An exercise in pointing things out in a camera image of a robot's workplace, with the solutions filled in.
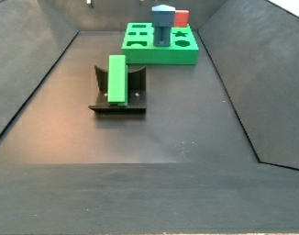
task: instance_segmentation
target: gray wall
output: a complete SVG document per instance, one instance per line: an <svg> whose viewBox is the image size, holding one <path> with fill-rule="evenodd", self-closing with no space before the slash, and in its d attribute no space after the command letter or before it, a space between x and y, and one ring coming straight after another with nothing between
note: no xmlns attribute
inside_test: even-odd
<svg viewBox="0 0 299 235"><path fill-rule="evenodd" d="M45 0L0 2L0 133L76 34Z"/></svg>
<svg viewBox="0 0 299 235"><path fill-rule="evenodd" d="M260 160L299 168L299 18L229 0L200 34Z"/></svg>
<svg viewBox="0 0 299 235"><path fill-rule="evenodd" d="M227 0L92 0L89 8L84 0L49 0L80 30L124 30L128 22L151 20L151 7L168 4L189 10L189 24L199 28Z"/></svg>

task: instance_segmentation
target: hole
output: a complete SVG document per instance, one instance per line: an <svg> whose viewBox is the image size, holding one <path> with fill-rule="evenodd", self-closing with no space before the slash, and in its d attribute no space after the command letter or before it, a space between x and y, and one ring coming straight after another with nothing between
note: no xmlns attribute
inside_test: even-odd
<svg viewBox="0 0 299 235"><path fill-rule="evenodd" d="M188 47L191 45L191 43L187 40L177 40L175 42L175 45L179 46L179 47Z"/></svg>
<svg viewBox="0 0 299 235"><path fill-rule="evenodd" d="M175 37L185 37L187 33L183 33L181 31L177 31L176 33L173 33Z"/></svg>
<svg viewBox="0 0 299 235"><path fill-rule="evenodd" d="M140 44L141 46L147 46L147 41L128 41L127 46L131 47L135 44Z"/></svg>
<svg viewBox="0 0 299 235"><path fill-rule="evenodd" d="M133 28L145 28L145 25L132 25Z"/></svg>

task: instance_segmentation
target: dark gray surface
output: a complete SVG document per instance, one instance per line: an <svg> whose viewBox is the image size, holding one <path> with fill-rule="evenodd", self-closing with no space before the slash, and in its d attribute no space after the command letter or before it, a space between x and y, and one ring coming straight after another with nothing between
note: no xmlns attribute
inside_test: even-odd
<svg viewBox="0 0 299 235"><path fill-rule="evenodd" d="M299 172L256 163L203 47L148 66L145 119L95 118L121 37L76 38L0 141L0 234L299 232Z"/></svg>
<svg viewBox="0 0 299 235"><path fill-rule="evenodd" d="M0 3L0 133L77 30L45 3Z"/></svg>
<svg viewBox="0 0 299 235"><path fill-rule="evenodd" d="M119 31L129 22L151 22L152 6L167 4L189 10L189 25L197 29L227 0L48 0L80 31Z"/></svg>
<svg viewBox="0 0 299 235"><path fill-rule="evenodd" d="M213 160L224 154L247 161L247 140L200 43L196 66L147 66L145 116L100 117L88 109L97 98L95 65L107 68L123 37L81 33L74 39L0 141L0 163L192 162L213 152Z"/></svg>
<svg viewBox="0 0 299 235"><path fill-rule="evenodd" d="M200 34L260 160L299 168L299 18L231 0Z"/></svg>

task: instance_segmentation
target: star-shaped hole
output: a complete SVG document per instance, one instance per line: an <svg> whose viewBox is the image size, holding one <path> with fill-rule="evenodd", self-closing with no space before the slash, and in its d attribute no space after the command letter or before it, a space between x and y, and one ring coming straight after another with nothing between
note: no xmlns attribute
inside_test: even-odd
<svg viewBox="0 0 299 235"><path fill-rule="evenodd" d="M187 33L183 33L181 31L177 31L176 33L173 33L175 37L185 37Z"/></svg>

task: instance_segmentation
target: green toy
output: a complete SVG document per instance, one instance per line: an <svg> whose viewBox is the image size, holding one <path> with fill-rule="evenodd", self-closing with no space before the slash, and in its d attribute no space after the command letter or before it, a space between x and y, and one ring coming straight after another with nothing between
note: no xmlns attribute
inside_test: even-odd
<svg viewBox="0 0 299 235"><path fill-rule="evenodd" d="M155 47L152 23L129 23L123 42L127 63L196 64L199 46L189 25L172 28L171 46Z"/></svg>
<svg viewBox="0 0 299 235"><path fill-rule="evenodd" d="M112 106L127 105L127 58L109 56L108 103Z"/></svg>

